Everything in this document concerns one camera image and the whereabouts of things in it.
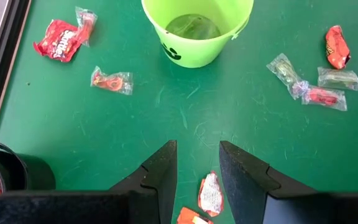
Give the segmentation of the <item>red Skittles candy pack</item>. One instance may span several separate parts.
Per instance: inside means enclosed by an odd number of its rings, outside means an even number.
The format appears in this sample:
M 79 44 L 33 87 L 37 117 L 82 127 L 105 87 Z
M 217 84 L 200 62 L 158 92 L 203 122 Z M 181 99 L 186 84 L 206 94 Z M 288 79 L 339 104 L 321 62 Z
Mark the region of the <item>red Skittles candy pack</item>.
M 48 25 L 44 38 L 39 43 L 34 42 L 33 47 L 41 56 L 67 63 L 84 41 L 78 27 L 54 19 Z

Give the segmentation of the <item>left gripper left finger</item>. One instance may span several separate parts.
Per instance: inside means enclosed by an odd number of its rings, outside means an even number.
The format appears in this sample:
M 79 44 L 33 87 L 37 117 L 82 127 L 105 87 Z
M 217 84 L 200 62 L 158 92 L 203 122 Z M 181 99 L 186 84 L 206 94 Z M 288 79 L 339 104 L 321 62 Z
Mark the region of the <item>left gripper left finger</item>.
M 111 187 L 126 197 L 119 224 L 171 224 L 177 189 L 177 141 L 167 141 Z

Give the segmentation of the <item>green plastic bucket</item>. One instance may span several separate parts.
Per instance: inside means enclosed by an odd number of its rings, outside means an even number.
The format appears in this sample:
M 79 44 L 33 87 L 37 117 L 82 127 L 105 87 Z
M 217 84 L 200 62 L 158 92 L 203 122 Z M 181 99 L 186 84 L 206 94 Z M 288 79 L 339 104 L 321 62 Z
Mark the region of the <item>green plastic bucket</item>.
M 229 40 L 236 39 L 247 25 L 254 0 L 141 0 L 167 57 L 186 68 L 211 63 Z M 189 14 L 208 18 L 221 35 L 213 39 L 186 39 L 166 30 L 174 19 Z

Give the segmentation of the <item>green table mat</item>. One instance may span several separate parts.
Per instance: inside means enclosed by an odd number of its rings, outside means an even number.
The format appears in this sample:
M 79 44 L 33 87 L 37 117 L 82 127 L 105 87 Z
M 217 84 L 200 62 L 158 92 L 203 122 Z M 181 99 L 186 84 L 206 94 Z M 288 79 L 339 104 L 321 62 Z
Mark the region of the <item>green table mat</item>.
M 98 19 L 70 62 L 33 47 L 52 20 Z M 227 140 L 321 191 L 358 192 L 358 91 L 347 111 L 294 100 L 266 67 L 285 54 L 312 85 L 329 67 L 325 35 L 342 27 L 358 75 L 358 0 L 255 0 L 250 20 L 209 65 L 163 51 L 140 0 L 32 0 L 0 110 L 0 142 L 52 168 L 56 187 L 107 189 L 168 140 L 178 143 L 174 214 L 197 209 L 201 179 L 219 172 Z M 95 66 L 133 74 L 132 95 L 92 87 Z

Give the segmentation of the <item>black plastic bucket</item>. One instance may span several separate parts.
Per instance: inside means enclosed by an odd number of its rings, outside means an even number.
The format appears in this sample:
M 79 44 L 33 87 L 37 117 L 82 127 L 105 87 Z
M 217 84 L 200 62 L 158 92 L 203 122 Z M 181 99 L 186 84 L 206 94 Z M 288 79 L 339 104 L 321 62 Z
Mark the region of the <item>black plastic bucket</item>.
M 0 143 L 0 183 L 1 194 L 13 190 L 53 190 L 55 176 L 44 160 L 16 154 Z

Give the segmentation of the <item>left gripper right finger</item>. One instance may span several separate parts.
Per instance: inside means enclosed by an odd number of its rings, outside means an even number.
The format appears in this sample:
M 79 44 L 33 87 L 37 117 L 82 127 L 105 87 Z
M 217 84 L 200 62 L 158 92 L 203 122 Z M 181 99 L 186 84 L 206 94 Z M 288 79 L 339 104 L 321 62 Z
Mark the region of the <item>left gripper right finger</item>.
M 219 143 L 219 163 L 236 224 L 325 224 L 315 189 L 229 141 Z

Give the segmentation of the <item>clear wrapped gummy candy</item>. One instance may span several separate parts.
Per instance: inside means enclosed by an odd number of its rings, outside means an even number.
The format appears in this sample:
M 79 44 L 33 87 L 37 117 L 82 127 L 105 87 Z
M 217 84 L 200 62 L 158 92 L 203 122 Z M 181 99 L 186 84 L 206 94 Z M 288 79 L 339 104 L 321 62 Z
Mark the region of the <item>clear wrapped gummy candy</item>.
M 199 14 L 186 14 L 172 20 L 167 32 L 185 39 L 206 40 L 219 37 L 219 27 L 210 19 Z

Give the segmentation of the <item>clear wrapped green gummy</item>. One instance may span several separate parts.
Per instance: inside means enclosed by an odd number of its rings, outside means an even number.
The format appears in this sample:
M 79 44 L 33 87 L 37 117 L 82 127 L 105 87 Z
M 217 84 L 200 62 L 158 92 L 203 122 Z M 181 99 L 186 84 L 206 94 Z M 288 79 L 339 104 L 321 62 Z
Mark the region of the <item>clear wrapped green gummy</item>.
M 358 91 L 358 76 L 352 70 L 318 67 L 318 86 Z
M 279 54 L 266 67 L 287 87 L 294 100 L 307 92 L 309 83 L 298 76 L 285 54 Z

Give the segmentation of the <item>small orange Reese's pack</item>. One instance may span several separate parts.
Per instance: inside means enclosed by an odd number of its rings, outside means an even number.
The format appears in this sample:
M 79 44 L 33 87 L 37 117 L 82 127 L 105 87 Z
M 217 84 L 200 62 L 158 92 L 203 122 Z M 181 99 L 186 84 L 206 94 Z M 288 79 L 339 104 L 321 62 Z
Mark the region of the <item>small orange Reese's pack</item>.
M 211 171 L 201 181 L 198 206 L 211 217 L 218 216 L 224 209 L 224 195 L 218 175 Z

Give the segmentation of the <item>clear wrapped red gummy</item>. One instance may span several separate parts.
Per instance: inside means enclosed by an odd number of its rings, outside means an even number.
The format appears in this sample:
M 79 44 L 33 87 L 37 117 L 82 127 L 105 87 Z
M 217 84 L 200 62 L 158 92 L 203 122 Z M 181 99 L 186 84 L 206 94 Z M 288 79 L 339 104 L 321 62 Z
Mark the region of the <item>clear wrapped red gummy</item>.
M 89 9 L 75 7 L 76 20 L 78 23 L 77 38 L 82 45 L 90 46 L 90 36 L 93 32 L 98 16 Z
M 90 86 L 121 93 L 124 95 L 132 95 L 134 86 L 133 74 L 130 72 L 107 74 L 104 73 L 98 66 L 95 66 L 95 69 L 91 75 Z
M 302 105 L 320 105 L 339 111 L 347 111 L 345 92 L 310 85 L 301 96 Z

